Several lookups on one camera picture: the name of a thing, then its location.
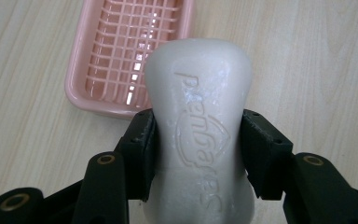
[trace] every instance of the soap dish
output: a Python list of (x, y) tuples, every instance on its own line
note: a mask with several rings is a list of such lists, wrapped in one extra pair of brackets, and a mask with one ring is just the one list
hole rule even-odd
[(131, 119), (150, 108), (147, 56), (189, 37), (193, 0), (85, 0), (65, 80), (75, 106)]

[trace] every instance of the light wood surface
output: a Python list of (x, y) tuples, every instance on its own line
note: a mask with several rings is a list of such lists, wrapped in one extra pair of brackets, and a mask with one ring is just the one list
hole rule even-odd
[[(0, 0), (0, 194), (67, 187), (130, 123), (66, 99), (81, 7)], [(246, 107), (291, 139), (295, 153), (326, 157), (358, 189), (358, 1), (196, 0), (194, 36), (242, 46), (254, 69)], [(139, 202), (131, 202), (131, 223), (145, 223)], [(257, 200), (254, 223), (285, 223), (282, 202)]]

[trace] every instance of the pink plastic tray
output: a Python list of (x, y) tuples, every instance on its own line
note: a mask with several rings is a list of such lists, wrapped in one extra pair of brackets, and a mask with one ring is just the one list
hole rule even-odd
[(132, 118), (151, 107), (144, 65), (159, 45), (187, 38), (193, 0), (85, 0), (65, 80), (72, 104)]

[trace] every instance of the white soap bar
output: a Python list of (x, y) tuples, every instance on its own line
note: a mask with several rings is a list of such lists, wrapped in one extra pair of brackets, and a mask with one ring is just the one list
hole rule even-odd
[(251, 65), (218, 39), (169, 42), (148, 58), (145, 82), (160, 137), (144, 204), (150, 224), (244, 224), (254, 196), (238, 148)]

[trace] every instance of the metal ring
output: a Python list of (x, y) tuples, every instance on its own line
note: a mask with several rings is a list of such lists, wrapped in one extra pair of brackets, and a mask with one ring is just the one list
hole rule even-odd
[(304, 161), (312, 165), (317, 165), (317, 166), (324, 165), (324, 162), (321, 159), (314, 156), (305, 156), (303, 159)]
[[(12, 202), (13, 204), (11, 204), (10, 201), (15, 199), (21, 199), (21, 200), (17, 203)], [(18, 193), (4, 200), (0, 205), (0, 209), (5, 212), (13, 211), (28, 203), (29, 200), (30, 200), (29, 194)]]
[(101, 165), (106, 165), (109, 163), (112, 163), (115, 160), (115, 157), (112, 155), (103, 155), (100, 158), (98, 158), (97, 162)]

